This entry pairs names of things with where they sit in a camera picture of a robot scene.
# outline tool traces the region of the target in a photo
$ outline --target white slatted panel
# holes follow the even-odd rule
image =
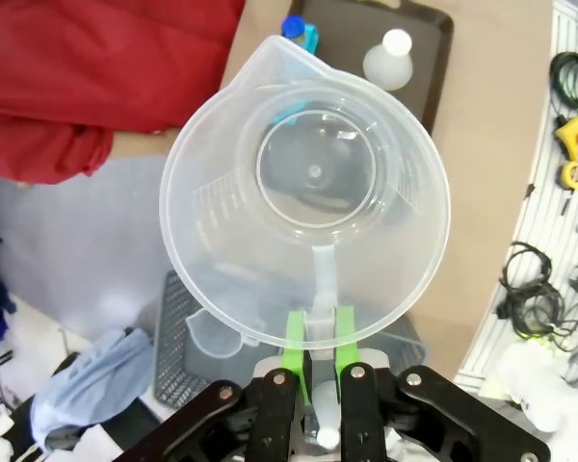
[[[564,2],[556,2],[552,56],[561,51],[578,51],[578,9]],[[544,79],[547,79],[547,69],[544,69]],[[527,182],[533,183],[535,190],[523,204],[514,240],[535,245],[552,258],[553,275],[550,282],[561,292],[565,306],[569,307],[578,301],[578,295],[567,284],[570,273],[578,266],[578,235],[575,232],[578,225],[578,192],[571,197],[567,211],[562,215],[569,192],[556,186],[554,180],[564,158],[552,136],[555,112],[548,102],[548,94],[544,96],[539,145]],[[559,108],[556,98],[554,104]],[[566,109],[561,112],[564,116],[570,116],[570,111]],[[511,282],[518,285],[534,278],[539,272],[539,262],[536,260],[524,255],[514,259],[510,266]],[[497,284],[489,313],[493,313],[504,294]],[[494,314],[487,315],[460,368],[456,383],[467,391],[478,392],[501,350],[516,340],[508,321],[499,321]]]

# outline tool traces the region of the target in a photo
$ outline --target red cloth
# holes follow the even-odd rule
[[[0,176],[58,183],[214,94],[245,0],[0,0]]]

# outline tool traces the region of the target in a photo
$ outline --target transparent plastic jug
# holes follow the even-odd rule
[[[441,260],[439,154],[398,100],[267,38],[182,129],[160,214],[177,273],[211,314],[280,347],[363,339],[398,319]],[[337,329],[353,308],[351,329]],[[303,338],[287,338],[291,312]]]

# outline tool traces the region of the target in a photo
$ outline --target beige tabletop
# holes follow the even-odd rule
[[[228,82],[290,0],[247,0]],[[452,227],[441,267],[410,315],[452,378],[483,321],[510,244],[537,147],[547,88],[552,4],[428,0],[451,15],[454,41],[433,131],[450,181]]]

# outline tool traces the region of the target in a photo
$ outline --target dark brown tray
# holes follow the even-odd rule
[[[448,14],[408,0],[401,0],[397,9],[368,1],[294,0],[290,14],[300,14],[319,29],[317,57],[360,77],[364,77],[366,52],[381,43],[388,30],[405,29],[413,39],[413,76],[406,86],[390,94],[431,133],[454,34]]]

